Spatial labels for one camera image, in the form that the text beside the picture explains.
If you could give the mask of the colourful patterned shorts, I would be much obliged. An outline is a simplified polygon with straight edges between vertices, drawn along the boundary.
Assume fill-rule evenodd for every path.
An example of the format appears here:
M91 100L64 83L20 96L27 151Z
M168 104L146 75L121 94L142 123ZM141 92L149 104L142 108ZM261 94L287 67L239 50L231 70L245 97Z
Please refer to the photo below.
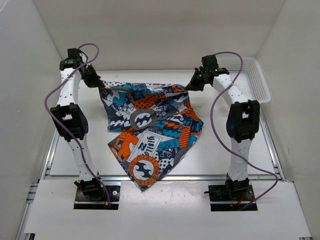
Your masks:
M141 190L167 175L196 143L203 121L180 84L103 81L99 93L109 132L117 137L111 152Z

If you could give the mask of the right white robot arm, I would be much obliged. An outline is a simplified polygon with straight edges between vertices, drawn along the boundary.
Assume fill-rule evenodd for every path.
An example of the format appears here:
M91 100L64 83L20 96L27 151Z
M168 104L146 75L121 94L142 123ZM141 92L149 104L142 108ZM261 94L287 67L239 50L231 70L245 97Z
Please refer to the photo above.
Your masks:
M203 91L211 85L229 107L226 131L231 139L230 166L226 175L224 193L230 200L238 199L249 187L248 165L252 141L259 131L260 103L247 98L231 79L229 71L219 67L214 54L201 58L202 66L185 87L187 91Z

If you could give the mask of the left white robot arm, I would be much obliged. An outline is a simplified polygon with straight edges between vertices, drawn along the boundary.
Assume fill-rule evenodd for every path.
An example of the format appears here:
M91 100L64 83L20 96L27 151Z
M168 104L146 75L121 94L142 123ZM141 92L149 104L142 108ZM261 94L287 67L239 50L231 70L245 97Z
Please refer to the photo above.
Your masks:
M78 104L80 82L89 88L102 88L103 82L91 65L91 60L80 48L69 48L67 58L59 64L61 84L56 106L47 108L59 135L68 143L78 168L77 185L89 185L87 194L93 200L100 200L105 188L97 178L87 143L88 120Z

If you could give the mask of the white plastic basket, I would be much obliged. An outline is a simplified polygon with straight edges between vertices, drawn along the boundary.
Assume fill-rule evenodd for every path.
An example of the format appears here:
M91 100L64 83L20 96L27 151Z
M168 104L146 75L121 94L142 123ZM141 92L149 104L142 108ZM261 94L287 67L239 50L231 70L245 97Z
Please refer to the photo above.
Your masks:
M237 56L218 56L220 68L226 68L229 74L214 78L213 87L221 92L235 80L235 86L248 99L259 103L268 103L271 95L258 61L252 57L240 60Z

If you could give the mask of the aluminium frame rail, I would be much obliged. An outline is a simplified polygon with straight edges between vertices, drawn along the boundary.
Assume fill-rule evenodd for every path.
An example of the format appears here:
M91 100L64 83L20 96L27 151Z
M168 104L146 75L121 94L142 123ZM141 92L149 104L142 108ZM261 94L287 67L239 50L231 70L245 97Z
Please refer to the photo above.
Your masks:
M77 180L75 175L46 175L45 180ZM225 175L169 175L164 176L160 181L225 181L227 177ZM275 177L267 174L250 174L250 181L274 181ZM124 175L103 175L102 180L104 182L116 182L116 181L131 181L128 176Z

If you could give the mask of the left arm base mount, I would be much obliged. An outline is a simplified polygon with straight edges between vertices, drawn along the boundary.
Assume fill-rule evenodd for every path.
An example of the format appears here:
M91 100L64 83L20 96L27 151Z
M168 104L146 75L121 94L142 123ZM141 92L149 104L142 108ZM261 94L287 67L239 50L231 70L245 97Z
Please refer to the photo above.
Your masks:
M73 208L75 210L118 210L121 184L112 182L102 185L101 180L75 181L76 193Z

